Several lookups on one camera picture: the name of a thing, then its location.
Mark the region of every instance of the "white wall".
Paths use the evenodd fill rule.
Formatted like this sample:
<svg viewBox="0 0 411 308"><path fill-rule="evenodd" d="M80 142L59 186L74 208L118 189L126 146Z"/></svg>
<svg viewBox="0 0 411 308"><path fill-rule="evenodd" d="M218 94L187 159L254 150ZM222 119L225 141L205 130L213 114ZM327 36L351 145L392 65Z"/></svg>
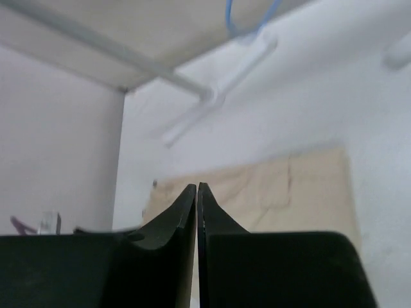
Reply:
<svg viewBox="0 0 411 308"><path fill-rule="evenodd" d="M154 178L342 144L376 296L381 307L409 307L411 67L389 71L382 59L411 30L410 15L408 0L320 1L270 25L277 51L170 150L155 130L195 98L160 81L129 95L113 226L141 221ZM245 50L227 44L181 71L207 82Z"/></svg>
<svg viewBox="0 0 411 308"><path fill-rule="evenodd" d="M0 234L10 216L110 230L124 95L0 46Z"/></svg>

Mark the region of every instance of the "purple object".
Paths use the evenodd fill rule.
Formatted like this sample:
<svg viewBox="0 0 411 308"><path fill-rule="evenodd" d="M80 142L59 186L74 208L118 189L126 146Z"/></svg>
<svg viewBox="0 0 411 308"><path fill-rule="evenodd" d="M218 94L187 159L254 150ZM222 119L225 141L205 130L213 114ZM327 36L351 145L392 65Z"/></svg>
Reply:
<svg viewBox="0 0 411 308"><path fill-rule="evenodd" d="M22 223L15 216L10 217L10 222L13 224L13 226L15 227L15 229L16 229L16 231L19 235L28 235L28 234L36 234L37 233L36 229L34 229L32 227L29 227L25 223Z"/></svg>

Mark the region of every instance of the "metal rod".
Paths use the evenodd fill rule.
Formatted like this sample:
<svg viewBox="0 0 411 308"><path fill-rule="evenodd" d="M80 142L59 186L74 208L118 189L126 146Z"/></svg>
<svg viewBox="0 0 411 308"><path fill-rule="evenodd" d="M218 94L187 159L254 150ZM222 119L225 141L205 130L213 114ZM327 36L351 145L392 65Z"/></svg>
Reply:
<svg viewBox="0 0 411 308"><path fill-rule="evenodd" d="M3 6L37 21L52 30L59 31L72 39L101 51L138 69L156 74L168 82L189 92L198 94L201 98L211 95L209 87L199 85L191 80L175 74L172 69L164 67L146 56L126 47L116 41L89 29L66 16L56 13L41 4L30 0L0 0Z"/></svg>

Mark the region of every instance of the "cardboard sheet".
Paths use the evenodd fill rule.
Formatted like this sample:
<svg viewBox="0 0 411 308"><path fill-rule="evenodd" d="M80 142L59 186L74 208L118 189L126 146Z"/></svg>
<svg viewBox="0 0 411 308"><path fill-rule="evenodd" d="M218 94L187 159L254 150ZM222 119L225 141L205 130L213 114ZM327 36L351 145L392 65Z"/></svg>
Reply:
<svg viewBox="0 0 411 308"><path fill-rule="evenodd" d="M159 182L144 214L148 222L187 184L207 182L219 205L251 232L330 230L360 251L349 168L343 149L292 155L259 164ZM192 297L198 299L195 254Z"/></svg>

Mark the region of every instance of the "curved black edge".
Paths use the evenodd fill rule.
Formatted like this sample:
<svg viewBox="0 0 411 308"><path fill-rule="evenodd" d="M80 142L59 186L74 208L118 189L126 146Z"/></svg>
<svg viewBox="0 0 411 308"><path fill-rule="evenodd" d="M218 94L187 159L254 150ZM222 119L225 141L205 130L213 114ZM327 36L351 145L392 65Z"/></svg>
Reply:
<svg viewBox="0 0 411 308"><path fill-rule="evenodd" d="M200 183L198 186L198 200L200 199L206 236L212 234L248 233L247 230L218 205L207 183Z"/></svg>
<svg viewBox="0 0 411 308"><path fill-rule="evenodd" d="M200 306L209 307L207 278L207 238L212 234L248 234L217 203L207 183L200 183L197 194L197 245Z"/></svg>
<svg viewBox="0 0 411 308"><path fill-rule="evenodd" d="M196 185L187 185L170 207L139 229L144 240L136 242L136 245L157 249L167 244L178 229L185 229L190 223L191 209L195 207L196 192Z"/></svg>
<svg viewBox="0 0 411 308"><path fill-rule="evenodd" d="M84 228L76 227L73 230L73 234L74 235L113 234L113 235L119 235L120 237L126 237L129 241L132 241L132 242L137 242L137 241L141 241L144 239L144 235L139 233L138 227L118 230L115 232L95 232L95 231L86 230Z"/></svg>

